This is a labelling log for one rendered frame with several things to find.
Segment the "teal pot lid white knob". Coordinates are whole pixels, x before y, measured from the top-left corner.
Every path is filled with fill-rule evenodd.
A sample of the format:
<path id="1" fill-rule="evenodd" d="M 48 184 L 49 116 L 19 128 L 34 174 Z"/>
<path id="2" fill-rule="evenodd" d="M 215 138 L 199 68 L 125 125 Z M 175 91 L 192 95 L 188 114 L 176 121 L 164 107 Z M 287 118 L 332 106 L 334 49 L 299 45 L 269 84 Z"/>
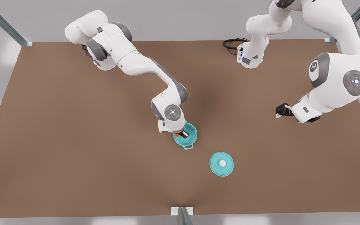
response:
<path id="1" fill-rule="evenodd" d="M 226 177 L 233 172 L 234 161 L 226 152 L 216 152 L 210 158 L 209 167 L 215 175 Z"/>

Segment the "teal pot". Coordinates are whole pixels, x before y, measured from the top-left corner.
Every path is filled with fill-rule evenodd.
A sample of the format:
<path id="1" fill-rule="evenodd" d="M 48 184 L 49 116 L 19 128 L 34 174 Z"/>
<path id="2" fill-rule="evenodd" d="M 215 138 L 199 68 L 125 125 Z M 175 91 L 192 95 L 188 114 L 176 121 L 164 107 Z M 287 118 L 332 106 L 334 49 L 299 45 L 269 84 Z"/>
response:
<path id="1" fill-rule="evenodd" d="M 177 136 L 175 133 L 173 134 L 174 141 L 181 147 L 183 147 L 185 150 L 192 149 L 194 146 L 194 143 L 196 142 L 198 133 L 196 130 L 196 127 L 194 125 L 188 123 L 185 121 L 185 127 L 184 131 L 187 132 L 189 135 L 187 138 L 183 138 L 181 136 Z"/>

